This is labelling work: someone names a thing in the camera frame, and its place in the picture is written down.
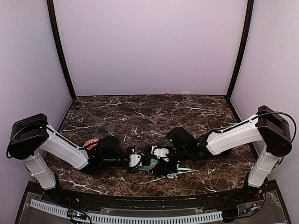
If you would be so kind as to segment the mint green folding umbrella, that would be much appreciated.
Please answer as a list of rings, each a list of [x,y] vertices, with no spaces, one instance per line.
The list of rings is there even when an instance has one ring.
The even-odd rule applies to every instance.
[[[138,171],[147,172],[158,178],[166,177],[168,179],[174,179],[177,178],[179,174],[192,172],[193,170],[191,168],[180,167],[179,163],[170,164],[165,160],[151,159],[149,166],[142,166]]]

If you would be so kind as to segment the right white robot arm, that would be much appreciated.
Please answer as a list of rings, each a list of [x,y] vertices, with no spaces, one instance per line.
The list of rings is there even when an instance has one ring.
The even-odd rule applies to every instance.
[[[286,113],[276,112],[263,105],[248,119],[221,129],[214,129],[195,139],[184,128],[168,132],[167,140],[173,148],[153,146],[151,154],[168,163],[195,159],[197,161],[217,156],[230,149],[256,141],[265,143],[256,164],[250,170],[247,185],[262,186],[275,166],[292,150],[295,138],[290,133]]]

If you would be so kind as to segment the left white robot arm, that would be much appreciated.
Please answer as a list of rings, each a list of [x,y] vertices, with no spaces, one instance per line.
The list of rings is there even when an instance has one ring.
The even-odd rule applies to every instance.
[[[41,150],[87,175],[98,174],[108,167],[133,172],[151,164],[151,156],[138,154],[133,147],[124,152],[119,140],[111,135],[79,147],[59,134],[48,123],[47,116],[40,113],[13,124],[6,156],[20,160],[44,190],[58,188],[59,181],[40,155]]]

